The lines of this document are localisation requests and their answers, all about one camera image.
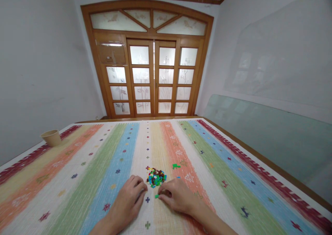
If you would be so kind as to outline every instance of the table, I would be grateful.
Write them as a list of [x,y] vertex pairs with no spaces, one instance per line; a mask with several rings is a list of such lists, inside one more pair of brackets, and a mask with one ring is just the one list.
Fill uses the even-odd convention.
[[[40,143],[0,167],[0,232],[88,234],[130,175],[147,178],[149,167],[167,181],[180,177],[238,234],[329,232],[332,215],[320,200],[220,130],[200,117],[69,125],[61,145]],[[124,234],[205,234],[148,187]]]

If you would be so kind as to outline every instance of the beige cup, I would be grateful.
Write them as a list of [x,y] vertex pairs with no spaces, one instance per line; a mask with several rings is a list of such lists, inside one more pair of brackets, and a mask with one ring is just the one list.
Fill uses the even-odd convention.
[[46,143],[51,147],[55,147],[61,143],[61,138],[58,130],[47,131],[41,134],[40,137],[43,138]]

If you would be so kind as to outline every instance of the green stripe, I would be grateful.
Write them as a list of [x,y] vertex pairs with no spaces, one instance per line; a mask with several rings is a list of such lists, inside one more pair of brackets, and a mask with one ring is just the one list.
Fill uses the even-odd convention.
[[126,128],[126,124],[118,124],[88,164],[85,174],[71,196],[58,208],[58,215],[50,221],[43,234],[65,235],[78,234],[88,215],[89,207],[97,189],[106,173],[116,147]]
[[[191,142],[196,142],[195,150],[202,161],[213,174],[214,178],[220,185],[220,189],[227,196],[239,219],[245,224],[251,234],[286,234],[270,212],[261,204],[256,196],[242,183],[242,181],[233,173],[227,164],[216,154],[213,148],[198,134],[195,129],[187,122],[180,121],[184,133]],[[241,210],[242,207],[247,209],[249,217],[245,218]]]

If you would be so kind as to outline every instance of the yellow stripe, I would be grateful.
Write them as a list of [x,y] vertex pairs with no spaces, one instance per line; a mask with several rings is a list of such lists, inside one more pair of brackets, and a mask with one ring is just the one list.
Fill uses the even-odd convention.
[[[152,167],[163,170],[167,175],[167,181],[170,181],[173,179],[173,168],[167,155],[159,123],[151,123],[151,141]],[[154,188],[154,195],[158,194],[158,188]],[[171,212],[161,200],[154,201],[155,234],[183,234],[182,219],[180,214]]]
[[0,186],[0,203],[4,202],[10,195],[20,189],[23,184],[27,183],[36,173],[51,162],[64,149],[69,147],[73,141],[80,137],[90,127],[91,125],[83,125],[78,128],[66,137],[61,145],[51,148],[45,154],[41,155],[34,162],[24,167],[21,171],[2,184]]

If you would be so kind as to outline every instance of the forearm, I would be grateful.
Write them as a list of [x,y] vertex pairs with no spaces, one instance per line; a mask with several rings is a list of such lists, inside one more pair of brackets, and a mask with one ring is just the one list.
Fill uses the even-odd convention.
[[189,215],[198,221],[210,235],[237,234],[202,201],[197,203]]
[[107,219],[107,216],[101,219],[92,229],[92,231],[89,233],[89,235],[116,235],[116,234],[118,234],[118,231],[116,230],[115,225],[113,225]]

